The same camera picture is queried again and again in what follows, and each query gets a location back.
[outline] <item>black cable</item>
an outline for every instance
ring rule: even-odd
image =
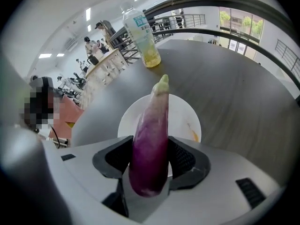
[[[59,139],[58,139],[58,136],[57,136],[57,134],[56,134],[56,131],[54,130],[54,128],[53,128],[51,125],[50,125],[50,127],[52,128],[53,132],[55,133],[56,139],[57,139],[57,141],[58,141],[58,147],[57,147],[57,148],[60,148],[60,141],[59,141]]]

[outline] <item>round table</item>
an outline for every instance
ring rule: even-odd
[[[198,115],[201,143],[237,152],[284,184],[300,144],[300,110],[281,82],[213,44],[169,40],[159,53],[159,66],[145,68],[138,60],[98,93],[72,129],[72,146],[117,137],[124,112],[168,74],[170,93]]]

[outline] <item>purple eggplant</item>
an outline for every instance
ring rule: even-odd
[[[163,75],[152,89],[133,142],[129,180],[140,196],[160,194],[168,176],[169,78]]]

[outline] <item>bottle cap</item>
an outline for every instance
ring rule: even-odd
[[[132,8],[132,4],[130,2],[123,2],[120,6],[120,8],[122,9],[122,11],[126,11],[127,9]]]

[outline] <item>green tree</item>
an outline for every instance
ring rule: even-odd
[[[256,27],[256,22],[252,21],[252,31],[254,32],[255,31],[255,27]]]
[[[252,29],[255,33],[260,35],[263,29],[263,19],[259,20],[254,27],[252,25]]]
[[[224,21],[229,21],[230,16],[228,13],[226,13],[225,11],[221,11],[220,12],[220,21],[221,21],[221,26],[224,25]]]
[[[249,27],[249,26],[251,25],[251,18],[248,17],[248,16],[245,17],[245,18],[243,19],[242,24],[243,24],[243,26],[245,26],[245,27]]]

